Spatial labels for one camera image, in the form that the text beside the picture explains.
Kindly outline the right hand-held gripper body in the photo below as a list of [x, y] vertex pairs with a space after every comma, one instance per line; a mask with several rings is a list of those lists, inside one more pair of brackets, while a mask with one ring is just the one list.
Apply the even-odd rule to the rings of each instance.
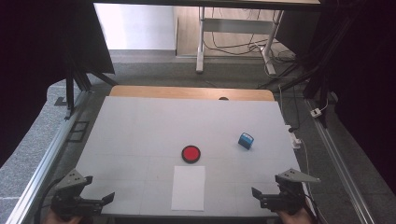
[[261, 208], [269, 209], [272, 212], [286, 211], [289, 215], [294, 215], [305, 205], [303, 183], [320, 182], [319, 178], [292, 168], [278, 176], [282, 180], [281, 184], [277, 184], [280, 192], [278, 194], [262, 194]]

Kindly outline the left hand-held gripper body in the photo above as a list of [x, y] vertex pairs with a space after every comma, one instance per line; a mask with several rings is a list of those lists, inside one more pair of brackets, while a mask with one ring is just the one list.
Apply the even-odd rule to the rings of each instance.
[[84, 182], [84, 176], [73, 169], [55, 186], [50, 208], [58, 217], [91, 217], [101, 214], [102, 200], [89, 200], [80, 196], [86, 187]]

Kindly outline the blue stamp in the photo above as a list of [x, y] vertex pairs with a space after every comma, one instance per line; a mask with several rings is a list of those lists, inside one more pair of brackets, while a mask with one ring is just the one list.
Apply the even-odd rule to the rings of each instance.
[[238, 139], [238, 144], [245, 149], [251, 149], [254, 138], [248, 133], [242, 133]]

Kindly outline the round red ink pad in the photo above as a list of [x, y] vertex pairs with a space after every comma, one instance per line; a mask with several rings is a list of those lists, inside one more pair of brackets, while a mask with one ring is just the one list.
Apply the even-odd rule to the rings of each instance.
[[185, 146], [181, 151], [181, 157], [188, 164], [196, 163], [201, 158], [201, 150], [197, 146]]

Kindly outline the person's left hand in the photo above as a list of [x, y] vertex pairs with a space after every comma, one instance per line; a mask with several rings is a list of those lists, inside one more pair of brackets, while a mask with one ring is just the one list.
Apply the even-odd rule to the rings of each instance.
[[52, 210], [49, 210], [42, 224], [79, 224], [82, 217], [71, 217], [69, 220], [63, 220], [58, 217]]

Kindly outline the person's right hand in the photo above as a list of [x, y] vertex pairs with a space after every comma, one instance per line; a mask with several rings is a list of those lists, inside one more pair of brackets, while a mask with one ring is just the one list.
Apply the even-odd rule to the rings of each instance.
[[301, 209], [294, 215], [289, 215], [285, 211], [277, 211], [276, 213], [281, 218], [283, 224], [312, 224], [311, 216], [304, 209]]

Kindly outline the white paper sheet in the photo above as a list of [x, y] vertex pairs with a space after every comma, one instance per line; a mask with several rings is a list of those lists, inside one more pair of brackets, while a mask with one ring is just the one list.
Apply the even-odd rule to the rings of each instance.
[[205, 209], [204, 166], [175, 166], [171, 209], [175, 211]]

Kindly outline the white table mat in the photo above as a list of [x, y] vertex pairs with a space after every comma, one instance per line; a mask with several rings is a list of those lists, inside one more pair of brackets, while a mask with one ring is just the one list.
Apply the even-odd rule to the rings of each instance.
[[[251, 149], [238, 144], [242, 133]], [[185, 146], [201, 150], [182, 160]], [[205, 209], [171, 209], [175, 166], [205, 167]], [[268, 217], [251, 189], [279, 192], [275, 175], [299, 164], [276, 102], [107, 97], [79, 158], [86, 198], [114, 192], [121, 216]]]

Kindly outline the black metal stand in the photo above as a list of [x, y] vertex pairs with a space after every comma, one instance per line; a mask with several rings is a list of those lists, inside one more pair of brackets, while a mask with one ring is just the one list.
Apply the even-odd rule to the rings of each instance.
[[110, 77], [107, 77], [104, 73], [94, 71], [87, 66], [78, 65], [78, 63], [71, 57], [66, 60], [66, 106], [67, 112], [65, 119], [71, 119], [75, 111], [75, 95], [74, 95], [74, 84], [77, 83], [81, 91], [89, 91], [91, 89], [91, 82], [88, 79], [88, 74], [92, 74], [98, 77], [106, 84], [114, 87], [117, 82]]
[[[258, 90], [263, 90], [266, 87], [270, 86], [273, 82], [285, 78], [294, 70], [299, 69], [301, 66], [297, 63], [291, 64], [287, 67], [283, 72], [279, 75], [269, 75], [270, 80], [264, 84], [258, 86]], [[319, 93], [318, 99], [318, 109], [321, 112], [320, 115], [317, 116], [319, 122], [323, 125], [324, 128], [327, 127], [326, 122], [326, 108], [329, 104], [328, 99], [328, 85], [327, 85], [327, 78], [321, 70], [320, 66], [314, 66], [311, 69], [303, 70], [303, 72], [294, 77], [292, 81], [280, 85], [275, 92], [281, 93], [282, 91], [288, 90], [297, 84], [301, 84], [304, 81], [308, 81], [308, 84], [305, 86], [303, 90], [303, 97], [305, 99], [312, 99], [314, 96]]]

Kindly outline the black curtain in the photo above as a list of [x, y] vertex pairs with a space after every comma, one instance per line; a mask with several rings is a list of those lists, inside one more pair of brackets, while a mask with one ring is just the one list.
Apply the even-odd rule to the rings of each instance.
[[71, 71], [114, 72], [93, 0], [0, 0], [0, 167]]
[[310, 44], [297, 61], [318, 70], [305, 95], [337, 95], [335, 113], [396, 194], [396, 0], [319, 2], [287, 16], [286, 37]]

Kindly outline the aluminium rail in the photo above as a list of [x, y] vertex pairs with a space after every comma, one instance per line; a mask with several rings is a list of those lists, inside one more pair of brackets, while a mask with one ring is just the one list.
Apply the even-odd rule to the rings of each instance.
[[318, 186], [311, 184], [308, 190], [318, 204], [323, 222], [375, 224], [375, 218], [331, 132], [310, 114], [306, 121], [306, 171], [321, 179]]
[[89, 91], [82, 91], [75, 101], [76, 108], [67, 116], [62, 116], [58, 122], [57, 132], [51, 138], [49, 146], [44, 151], [42, 158], [32, 173], [31, 178], [24, 188], [23, 193], [15, 198], [18, 201], [15, 204], [5, 224], [22, 224], [28, 217], [28, 214], [34, 210], [35, 198], [39, 195], [41, 186], [45, 183], [52, 164], [55, 162], [63, 144], [69, 135], [72, 126], [75, 124], [78, 116], [82, 113], [83, 107], [90, 98]]

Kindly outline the white metal desk frame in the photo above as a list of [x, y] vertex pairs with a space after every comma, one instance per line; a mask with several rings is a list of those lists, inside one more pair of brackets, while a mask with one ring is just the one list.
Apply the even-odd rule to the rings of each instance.
[[278, 26], [282, 18], [283, 11], [275, 10], [274, 17], [270, 21], [238, 20], [238, 19], [220, 19], [207, 18], [205, 16], [205, 7], [199, 7], [199, 42], [196, 56], [196, 73], [204, 72], [204, 35], [210, 33], [227, 33], [227, 34], [248, 34], [248, 35], [267, 35], [268, 39], [264, 47], [259, 47], [260, 54], [264, 60], [264, 68], [270, 76], [276, 74], [273, 61], [270, 57], [270, 51], [274, 42]]

